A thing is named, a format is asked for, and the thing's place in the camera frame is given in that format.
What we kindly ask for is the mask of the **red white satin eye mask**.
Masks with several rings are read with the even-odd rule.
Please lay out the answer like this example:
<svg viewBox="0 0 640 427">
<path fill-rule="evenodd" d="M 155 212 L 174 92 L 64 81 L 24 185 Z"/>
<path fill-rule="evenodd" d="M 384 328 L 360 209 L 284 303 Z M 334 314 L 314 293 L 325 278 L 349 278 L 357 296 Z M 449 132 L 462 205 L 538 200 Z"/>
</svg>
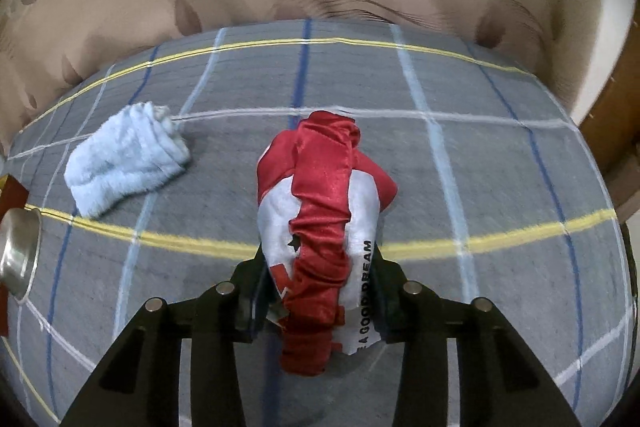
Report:
<svg viewBox="0 0 640 427">
<path fill-rule="evenodd" d="M 359 141 L 352 118 L 318 110 L 257 163 L 257 224 L 290 374 L 317 376 L 333 352 L 353 355 L 381 338 L 368 292 L 378 217 L 397 185 Z"/>
</svg>

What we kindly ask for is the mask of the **steel bowl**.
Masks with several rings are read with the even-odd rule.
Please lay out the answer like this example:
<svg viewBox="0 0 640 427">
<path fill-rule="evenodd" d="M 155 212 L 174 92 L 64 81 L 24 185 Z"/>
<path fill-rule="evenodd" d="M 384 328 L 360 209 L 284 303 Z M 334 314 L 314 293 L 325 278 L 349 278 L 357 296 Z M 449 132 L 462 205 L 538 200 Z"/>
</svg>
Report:
<svg viewBox="0 0 640 427">
<path fill-rule="evenodd" d="M 11 208 L 1 221 L 1 283 L 21 305 L 32 289 L 41 245 L 38 209 Z"/>
</svg>

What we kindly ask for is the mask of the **brown wooden door frame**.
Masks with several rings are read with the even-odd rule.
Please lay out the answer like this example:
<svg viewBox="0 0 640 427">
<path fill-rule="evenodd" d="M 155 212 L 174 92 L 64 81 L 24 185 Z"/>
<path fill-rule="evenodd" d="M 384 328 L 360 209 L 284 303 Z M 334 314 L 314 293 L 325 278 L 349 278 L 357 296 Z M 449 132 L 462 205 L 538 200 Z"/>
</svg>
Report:
<svg viewBox="0 0 640 427">
<path fill-rule="evenodd" d="M 639 14 L 634 13 L 612 75 L 580 125 L 620 222 L 639 210 L 639 46 Z"/>
</svg>

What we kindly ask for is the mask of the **red gold gift box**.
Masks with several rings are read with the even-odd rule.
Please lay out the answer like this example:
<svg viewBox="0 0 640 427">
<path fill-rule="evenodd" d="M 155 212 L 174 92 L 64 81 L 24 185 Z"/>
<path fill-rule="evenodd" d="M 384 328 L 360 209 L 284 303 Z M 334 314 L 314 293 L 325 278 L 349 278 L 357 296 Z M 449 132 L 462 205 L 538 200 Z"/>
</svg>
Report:
<svg viewBox="0 0 640 427">
<path fill-rule="evenodd" d="M 9 335 L 9 295 L 24 297 L 28 285 L 28 240 L 21 227 L 26 223 L 28 191 L 20 181 L 1 177 L 1 336 Z"/>
</svg>

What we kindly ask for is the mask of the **grey plaid bed sheet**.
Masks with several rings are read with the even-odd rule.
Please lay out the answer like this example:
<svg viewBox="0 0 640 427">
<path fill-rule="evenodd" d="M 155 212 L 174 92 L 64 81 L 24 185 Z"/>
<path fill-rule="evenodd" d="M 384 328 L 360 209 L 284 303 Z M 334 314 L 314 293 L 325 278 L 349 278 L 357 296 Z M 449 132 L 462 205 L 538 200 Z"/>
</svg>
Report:
<svg viewBox="0 0 640 427">
<path fill-rule="evenodd" d="M 65 184 L 74 148 L 122 107 L 165 106 L 191 162 L 153 195 L 82 219 Z M 110 58 L 17 133 L 4 172 L 42 216 L 24 303 L 9 306 L 1 375 L 56 425 L 146 299 L 230 277 L 258 245 L 256 165 L 281 131 L 328 110 L 398 193 L 378 245 L 444 298 L 492 300 L 579 421 L 622 396 L 634 300 L 620 227 L 578 129 L 521 65 L 458 38 L 382 23 L 221 28 Z"/>
</svg>

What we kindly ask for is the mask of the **light blue fluffy towel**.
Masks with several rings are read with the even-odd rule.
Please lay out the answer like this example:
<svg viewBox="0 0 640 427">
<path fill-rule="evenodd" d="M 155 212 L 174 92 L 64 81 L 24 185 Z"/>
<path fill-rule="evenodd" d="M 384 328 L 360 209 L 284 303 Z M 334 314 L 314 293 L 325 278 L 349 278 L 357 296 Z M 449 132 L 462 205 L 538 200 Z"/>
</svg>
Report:
<svg viewBox="0 0 640 427">
<path fill-rule="evenodd" d="M 130 195 L 151 192 L 190 161 L 167 106 L 125 106 L 70 153 L 64 180 L 81 217 L 97 218 Z"/>
</svg>

